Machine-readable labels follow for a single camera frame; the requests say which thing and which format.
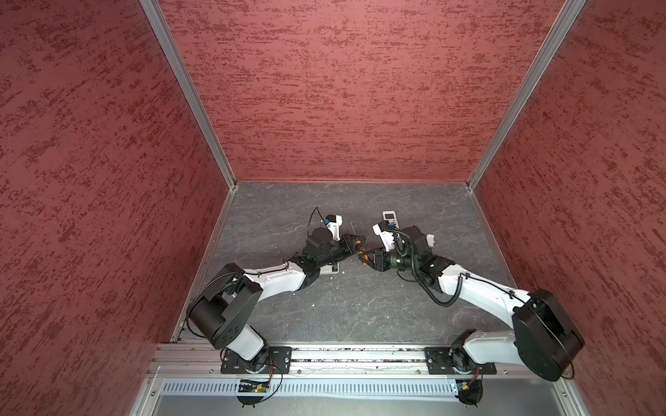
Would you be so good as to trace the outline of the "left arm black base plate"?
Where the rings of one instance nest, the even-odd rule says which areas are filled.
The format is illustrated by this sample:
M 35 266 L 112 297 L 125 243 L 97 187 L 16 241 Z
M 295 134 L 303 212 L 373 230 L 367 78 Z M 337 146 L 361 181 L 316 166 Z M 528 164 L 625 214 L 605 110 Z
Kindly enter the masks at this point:
M 291 367 L 291 347 L 263 347 L 251 360 L 226 348 L 220 352 L 222 374 L 288 374 Z

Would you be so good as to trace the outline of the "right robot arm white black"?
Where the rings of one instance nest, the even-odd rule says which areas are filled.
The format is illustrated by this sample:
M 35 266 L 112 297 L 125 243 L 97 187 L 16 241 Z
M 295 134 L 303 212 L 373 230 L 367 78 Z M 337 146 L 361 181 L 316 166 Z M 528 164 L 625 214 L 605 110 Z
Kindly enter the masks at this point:
M 584 348 L 579 332 L 556 296 L 546 289 L 524 291 L 474 274 L 433 252 L 434 238 L 418 227 L 382 221 L 373 231 L 382 247 L 360 253 L 379 272 L 408 272 L 433 301 L 448 308 L 463 301 L 506 325 L 501 331 L 468 329 L 449 348 L 447 363 L 459 374 L 486 364 L 522 365 L 546 381 L 575 375 L 574 359 Z

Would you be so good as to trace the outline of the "orange black screwdriver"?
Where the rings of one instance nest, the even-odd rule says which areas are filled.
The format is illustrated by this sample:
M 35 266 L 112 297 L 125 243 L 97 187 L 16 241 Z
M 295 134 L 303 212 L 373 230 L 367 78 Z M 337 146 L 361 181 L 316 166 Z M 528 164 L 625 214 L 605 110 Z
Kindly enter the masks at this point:
M 369 258 L 365 249 L 366 237 L 358 234 L 352 224 L 350 224 L 352 234 L 350 234 L 351 249 L 363 265 L 368 265 Z

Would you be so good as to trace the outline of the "white remote orange button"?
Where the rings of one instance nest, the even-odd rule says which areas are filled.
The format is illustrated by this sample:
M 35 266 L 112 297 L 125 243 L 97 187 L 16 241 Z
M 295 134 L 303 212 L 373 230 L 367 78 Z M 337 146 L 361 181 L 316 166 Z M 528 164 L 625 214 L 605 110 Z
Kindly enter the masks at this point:
M 332 265 L 324 265 L 320 268 L 320 273 L 322 275 L 334 275 L 340 272 L 339 263 L 333 263 Z

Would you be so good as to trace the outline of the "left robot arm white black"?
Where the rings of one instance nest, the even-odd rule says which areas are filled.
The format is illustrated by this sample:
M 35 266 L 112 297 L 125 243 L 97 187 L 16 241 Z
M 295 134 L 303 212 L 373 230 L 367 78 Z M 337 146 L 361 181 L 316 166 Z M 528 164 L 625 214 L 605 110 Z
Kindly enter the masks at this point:
M 263 363 L 267 341 L 248 324 L 257 304 L 308 288 L 322 268 L 359 253 L 365 241 L 364 236 L 348 233 L 335 239 L 331 230 L 320 227 L 307 237 L 303 251 L 282 265 L 251 270 L 229 263 L 189 303 L 186 320 L 214 348 L 231 350 L 246 362 Z

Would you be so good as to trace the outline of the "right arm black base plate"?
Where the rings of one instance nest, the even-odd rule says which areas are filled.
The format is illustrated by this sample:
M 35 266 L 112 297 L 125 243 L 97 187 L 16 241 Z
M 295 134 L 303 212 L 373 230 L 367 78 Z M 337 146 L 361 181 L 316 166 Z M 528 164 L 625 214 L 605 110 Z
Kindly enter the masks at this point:
M 497 374 L 493 363 L 478 364 L 462 348 L 428 347 L 424 349 L 429 374 Z

